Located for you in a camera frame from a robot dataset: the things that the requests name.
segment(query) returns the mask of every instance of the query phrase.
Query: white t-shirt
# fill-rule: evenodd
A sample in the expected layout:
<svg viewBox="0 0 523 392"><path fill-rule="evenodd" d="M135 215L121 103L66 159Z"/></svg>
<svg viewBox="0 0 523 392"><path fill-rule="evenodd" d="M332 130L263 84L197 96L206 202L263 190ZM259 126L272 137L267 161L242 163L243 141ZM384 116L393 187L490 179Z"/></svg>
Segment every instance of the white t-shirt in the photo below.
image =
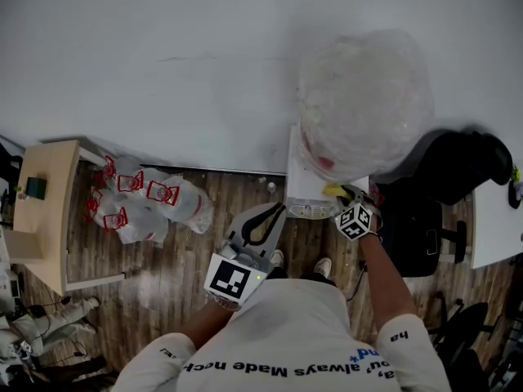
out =
<svg viewBox="0 0 523 392"><path fill-rule="evenodd" d="M345 298L301 279L265 281L227 326L196 351L180 333L145 347L113 392L450 392L423 322L408 314L378 333L377 348L351 337Z"/></svg>

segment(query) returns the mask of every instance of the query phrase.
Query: small green box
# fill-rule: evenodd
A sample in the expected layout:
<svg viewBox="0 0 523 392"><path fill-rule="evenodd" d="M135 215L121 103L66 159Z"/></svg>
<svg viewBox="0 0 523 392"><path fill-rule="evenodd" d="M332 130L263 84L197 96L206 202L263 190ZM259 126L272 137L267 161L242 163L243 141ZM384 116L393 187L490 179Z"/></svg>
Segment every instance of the small green box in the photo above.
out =
<svg viewBox="0 0 523 392"><path fill-rule="evenodd" d="M45 199L47 180L38 177L28 177L25 185L25 194L31 198Z"/></svg>

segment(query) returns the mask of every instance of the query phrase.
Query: white shoe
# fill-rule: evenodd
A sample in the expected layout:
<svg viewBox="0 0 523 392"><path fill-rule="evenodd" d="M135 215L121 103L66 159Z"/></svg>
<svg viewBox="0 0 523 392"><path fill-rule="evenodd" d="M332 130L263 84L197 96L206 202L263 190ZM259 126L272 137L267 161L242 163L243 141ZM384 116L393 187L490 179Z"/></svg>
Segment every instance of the white shoe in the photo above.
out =
<svg viewBox="0 0 523 392"><path fill-rule="evenodd" d="M281 250L275 250L274 254L270 258L270 262L274 267L280 267L281 269L283 269L285 264L285 258Z"/></svg>
<svg viewBox="0 0 523 392"><path fill-rule="evenodd" d="M93 335L98 332L98 330L96 330L95 326L90 323L83 323L82 330L85 332L88 332L89 334L93 334Z"/></svg>
<svg viewBox="0 0 523 392"><path fill-rule="evenodd" d="M333 262L328 257L320 258L314 266L314 272L320 273L323 277L329 278Z"/></svg>
<svg viewBox="0 0 523 392"><path fill-rule="evenodd" d="M92 296L89 299L87 299L87 302L89 302L89 305L91 306L91 309L94 310L95 308L98 308L100 306L100 301L98 298Z"/></svg>

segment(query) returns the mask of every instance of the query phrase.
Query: wooden floor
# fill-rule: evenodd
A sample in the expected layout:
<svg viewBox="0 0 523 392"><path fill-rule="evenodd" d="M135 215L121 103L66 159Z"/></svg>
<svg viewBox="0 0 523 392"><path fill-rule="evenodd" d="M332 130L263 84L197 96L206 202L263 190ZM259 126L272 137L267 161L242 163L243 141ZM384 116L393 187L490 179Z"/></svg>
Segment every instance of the wooden floor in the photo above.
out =
<svg viewBox="0 0 523 392"><path fill-rule="evenodd" d="M116 370L121 370L154 338L176 331L204 304L203 281L208 262L232 218L259 203L283 199L283 177L267 177L267 182L274 181L277 185L274 194L267 192L267 182L258 181L260 176L187 171L184 177L206 189L214 202L216 211L212 228L205 235L197 235L183 225L171 224L162 247L151 242L124 246L117 234L106 233L83 218L94 179L93 170L87 164L81 163L78 168L69 218L68 278L73 282L120 271L128 275L128 279L121 283L73 292L74 298L97 296L102 302L102 306L88 317L97 326L98 334L81 334L78 339L90 355L103 354ZM466 221L467 227L472 228L472 203L462 201L445 208L444 226L455 228L457 220ZM346 297L350 295L359 275L357 248L337 233L333 223L288 219L279 244L292 277L310 270L319 257L331 257L333 280ZM452 252L445 240L443 250ZM57 299L24 267L20 267L20 271L25 276L23 298L26 305ZM445 294L449 305L458 298L462 298L466 305L489 302L486 323L491 324L503 312L512 272L507 261L476 270L466 264L441 263L433 276L408 279L407 283L418 307L418 315L427 327L439 325L437 291ZM347 312L353 335L359 340L372 342L376 331L366 276L354 300L347 304ZM491 341L487 341L486 334L481 334L475 344L484 368L503 346L504 321L501 324L500 333ZM74 346L68 341L44 356L42 361L54 362L69 357L73 352ZM69 359L64 364L77 361L78 358Z"/></svg>

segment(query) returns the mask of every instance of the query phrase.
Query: wall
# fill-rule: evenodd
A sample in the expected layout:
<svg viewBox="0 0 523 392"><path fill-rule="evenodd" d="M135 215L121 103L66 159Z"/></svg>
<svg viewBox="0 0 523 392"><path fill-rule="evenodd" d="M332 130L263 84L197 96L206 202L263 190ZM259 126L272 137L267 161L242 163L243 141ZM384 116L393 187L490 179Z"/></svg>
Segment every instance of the wall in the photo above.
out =
<svg viewBox="0 0 523 392"><path fill-rule="evenodd" d="M337 34L420 43L435 127L523 143L523 0L0 0L0 134L284 172L297 61Z"/></svg>

